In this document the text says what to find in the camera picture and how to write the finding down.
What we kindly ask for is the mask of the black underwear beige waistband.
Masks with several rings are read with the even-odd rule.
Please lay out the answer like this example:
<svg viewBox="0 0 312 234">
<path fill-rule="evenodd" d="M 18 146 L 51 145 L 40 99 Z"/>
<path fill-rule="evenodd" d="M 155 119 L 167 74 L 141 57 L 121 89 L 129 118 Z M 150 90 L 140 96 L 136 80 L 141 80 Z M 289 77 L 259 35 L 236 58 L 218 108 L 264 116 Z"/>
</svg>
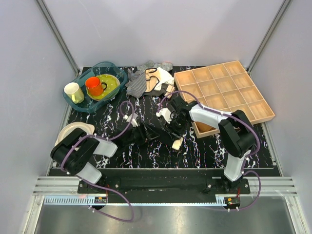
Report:
<svg viewBox="0 0 312 234">
<path fill-rule="evenodd" d="M 181 134 L 176 134 L 168 128 L 158 128 L 147 123 L 142 123 L 142 131 L 146 141 L 158 140 L 176 151 L 180 149 L 184 140 Z"/>
</svg>

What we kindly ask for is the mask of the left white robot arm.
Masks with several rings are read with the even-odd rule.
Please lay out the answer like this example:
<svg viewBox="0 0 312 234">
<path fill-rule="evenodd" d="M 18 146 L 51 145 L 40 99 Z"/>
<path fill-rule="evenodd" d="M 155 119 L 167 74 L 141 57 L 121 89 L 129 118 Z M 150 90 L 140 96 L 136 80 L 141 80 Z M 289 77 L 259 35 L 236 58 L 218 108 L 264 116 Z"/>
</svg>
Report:
<svg viewBox="0 0 312 234">
<path fill-rule="evenodd" d="M 100 193 L 105 188 L 102 173 L 89 160 L 93 155 L 112 157 L 115 153 L 136 141 L 145 143 L 148 140 L 146 124 L 141 123 L 119 132 L 117 138 L 106 140 L 95 135 L 88 135 L 82 128 L 75 128 L 60 141 L 50 153 L 51 159 L 71 175 L 88 181 L 88 187 L 94 193 Z"/>
</svg>

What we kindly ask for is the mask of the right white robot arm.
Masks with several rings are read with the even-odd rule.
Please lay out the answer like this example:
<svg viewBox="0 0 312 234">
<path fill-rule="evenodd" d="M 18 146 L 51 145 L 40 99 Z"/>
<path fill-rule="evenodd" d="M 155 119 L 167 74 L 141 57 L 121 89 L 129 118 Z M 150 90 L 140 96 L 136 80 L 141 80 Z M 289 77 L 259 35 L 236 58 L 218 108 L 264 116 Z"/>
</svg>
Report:
<svg viewBox="0 0 312 234">
<path fill-rule="evenodd" d="M 173 111 L 167 108 L 157 110 L 164 117 L 167 127 L 178 134 L 189 122 L 200 122 L 219 130 L 220 138 L 228 152 L 221 187 L 226 193 L 238 189 L 238 180 L 243 176 L 247 157 L 259 151 L 260 141 L 246 114 L 242 110 L 224 112 L 209 108 L 198 100 L 186 102 L 178 96 L 170 101 Z"/>
</svg>

